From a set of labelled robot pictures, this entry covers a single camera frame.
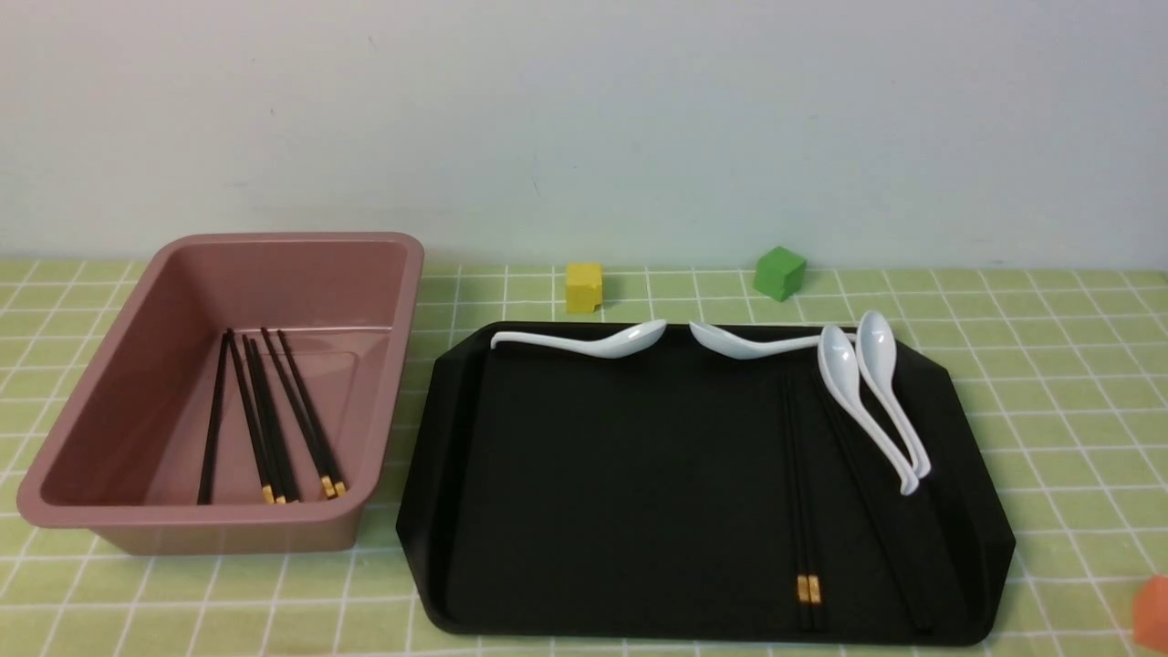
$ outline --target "black tray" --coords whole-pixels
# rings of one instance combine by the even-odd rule
[[[397,521],[436,625],[798,643],[986,637],[1015,539],[943,367],[898,345],[896,394],[933,463],[904,497],[827,395],[815,350],[737,361],[684,325],[620,360],[489,348],[501,330],[597,339],[625,326],[496,323],[436,361]],[[755,340],[819,332],[729,328]],[[795,595],[787,435],[808,475],[802,507],[823,596],[814,630],[801,629]]]

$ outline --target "pink rectangular bin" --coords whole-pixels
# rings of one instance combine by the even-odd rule
[[[381,476],[422,260],[422,244],[398,233],[199,235],[165,247],[29,468],[20,513],[92,530],[132,554],[350,547]],[[264,503],[228,359],[215,495],[197,506],[220,336],[260,326],[287,332],[349,492],[325,499],[277,386],[305,502]]]

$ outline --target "white spoon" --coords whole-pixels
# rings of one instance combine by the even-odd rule
[[[703,321],[690,321],[689,332],[694,334],[694,339],[701,343],[703,347],[736,360],[751,360],[814,347],[820,340],[819,336],[808,336],[806,338],[787,338],[786,340],[774,340],[772,343],[756,343],[755,340],[739,338],[725,328]],[[848,339],[855,340],[856,338],[855,336],[848,336]]]
[[[912,471],[918,478],[924,479],[925,475],[933,469],[925,452],[925,445],[920,443],[920,436],[909,422],[909,416],[901,408],[901,402],[892,394],[892,373],[896,371],[896,339],[892,337],[892,327],[888,325],[888,319],[878,311],[869,310],[860,319],[860,328],[856,331],[860,337],[856,340],[856,360],[860,362],[860,374],[864,378],[872,395],[884,407],[884,412],[892,420],[896,430],[904,438],[904,445],[909,448],[909,459],[912,462]]]
[[[572,340],[540,333],[500,331],[491,338],[491,348],[495,348],[499,343],[524,343],[596,358],[625,358],[652,347],[661,338],[666,324],[665,319],[654,319],[599,340]]]
[[[860,427],[868,433],[884,457],[892,464],[901,477],[901,495],[910,495],[920,483],[912,472],[912,466],[892,444],[892,438],[880,428],[876,420],[864,409],[860,400],[860,367],[856,365],[856,352],[851,348],[843,331],[834,324],[823,327],[819,343],[819,372],[823,376],[827,390],[835,401],[848,412]]]

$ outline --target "black chopstick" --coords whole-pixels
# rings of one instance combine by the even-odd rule
[[[929,613],[927,606],[923,600],[915,575],[915,568],[911,561],[906,562],[906,553],[899,540],[901,537],[888,526],[883,514],[876,506],[877,496],[869,490],[867,479],[860,475],[860,456],[854,451],[851,445],[851,437],[858,429],[853,429],[850,423],[844,421],[842,412],[836,410],[839,404],[832,397],[832,394],[827,392],[822,379],[816,378],[816,381],[815,389],[819,392],[820,402],[823,404],[825,414],[832,426],[832,434],[840,447],[840,451],[843,452],[843,461],[851,473],[853,484],[855,484],[856,490],[860,492],[860,499],[863,502],[864,511],[868,514],[868,523],[871,525],[881,551],[884,553],[884,561],[892,572],[892,581],[901,594],[901,601],[904,603],[904,608],[909,613],[909,618],[918,632],[932,631],[932,615]]]
[[[325,498],[333,499],[336,497],[336,487],[333,485],[333,477],[328,471],[328,462],[325,461],[324,456],[320,454],[317,433],[313,430],[312,423],[308,421],[308,415],[305,412],[296,389],[292,387],[292,381],[288,380],[288,375],[284,371],[284,364],[280,362],[280,357],[276,352],[276,345],[272,344],[271,334],[267,332],[267,328],[264,327],[259,328],[259,333],[264,337],[264,344],[267,346],[267,353],[272,357],[272,362],[276,365],[276,374],[280,379],[280,386],[284,387],[284,394],[288,399],[288,406],[292,407],[292,414],[296,415],[297,424],[300,426],[300,435],[304,437],[305,445],[308,448],[308,454],[312,456],[312,464],[315,465],[317,475],[320,477],[320,487],[325,491]]]
[[[211,491],[215,487],[215,458],[218,452],[218,430],[223,423],[223,371],[227,369],[227,345],[231,340],[231,330],[220,338],[220,358],[215,368],[215,392],[211,393],[211,416],[207,424],[207,444],[203,445],[203,472],[199,478],[199,504],[211,503]]]
[[[271,416],[267,413],[267,404],[264,403],[263,387],[259,383],[259,369],[256,367],[258,358],[251,353],[251,344],[248,337],[243,339],[243,355],[246,359],[248,376],[251,379],[252,400],[256,404],[256,421],[259,427],[259,444],[263,447],[264,463],[267,466],[267,477],[272,484],[272,496],[276,504],[286,504],[287,492],[284,489],[284,469],[280,468],[279,458],[276,456],[276,447],[272,444],[273,430]]]
[[[280,419],[276,414],[276,402],[272,397],[272,388],[267,382],[267,373],[264,371],[263,360],[259,357],[259,347],[256,340],[243,338],[244,350],[248,360],[253,362],[251,383],[256,390],[256,406],[259,408],[260,424],[264,428],[264,440],[271,448],[272,457],[279,473],[280,484],[284,489],[286,502],[300,502],[300,489],[296,483],[296,475],[292,471],[292,463],[288,459],[287,444],[284,442],[284,430],[280,428]]]
[[[792,382],[788,380],[787,385],[791,386]],[[788,393],[784,395],[786,397],[786,413],[788,417],[797,417],[795,404],[792,395]],[[799,538],[802,542],[804,553],[804,572],[807,573],[807,597],[811,611],[811,629],[813,630],[825,630],[827,629],[827,614],[823,604],[823,590],[820,580],[819,569],[819,541],[815,540],[815,523],[813,518],[813,503],[811,497],[811,485],[808,484],[808,477],[805,473],[808,472],[807,462],[804,459],[802,451],[802,431],[794,430],[791,431],[791,461],[794,463],[795,470],[795,498],[798,499],[798,523],[799,523]]]
[[[317,415],[317,407],[312,403],[312,397],[308,395],[308,388],[304,383],[304,376],[300,375],[300,368],[297,366],[296,358],[292,355],[292,347],[288,345],[288,340],[287,337],[284,336],[284,331],[277,330],[276,337],[279,338],[280,346],[284,348],[284,357],[288,359],[288,369],[292,371],[292,380],[296,381],[297,390],[300,393],[300,400],[304,404],[305,414],[308,416],[308,422],[312,426],[313,437],[317,440],[320,457],[328,469],[328,476],[333,482],[333,487],[336,490],[336,495],[342,496],[347,490],[345,476],[341,473],[341,469],[336,465],[336,458],[333,456],[333,450],[328,444],[328,436],[325,434],[325,428],[320,423],[320,416]]]
[[[234,337],[229,337],[228,346],[231,351],[231,362],[235,365],[235,380],[239,386],[239,397],[243,401],[243,416],[248,421],[251,452],[256,457],[256,472],[259,475],[259,487],[264,493],[264,500],[267,504],[276,504],[272,479],[269,475],[267,457],[264,454],[264,441],[260,435],[259,421],[256,417],[256,407],[252,406],[251,394],[248,392],[248,378],[243,374],[243,362],[239,359],[239,350],[235,346]]]
[[[807,495],[804,490],[801,471],[805,468],[799,447],[798,423],[794,421],[794,404],[791,403],[791,382],[780,381],[779,413],[784,433],[787,463],[787,497],[791,502],[791,534],[794,537],[795,597],[799,601],[799,625],[802,630],[814,630],[822,604],[819,573],[811,549],[811,533]]]

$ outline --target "yellow cube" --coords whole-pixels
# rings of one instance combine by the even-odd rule
[[[573,262],[564,277],[564,300],[568,312],[590,313],[604,302],[600,264]]]

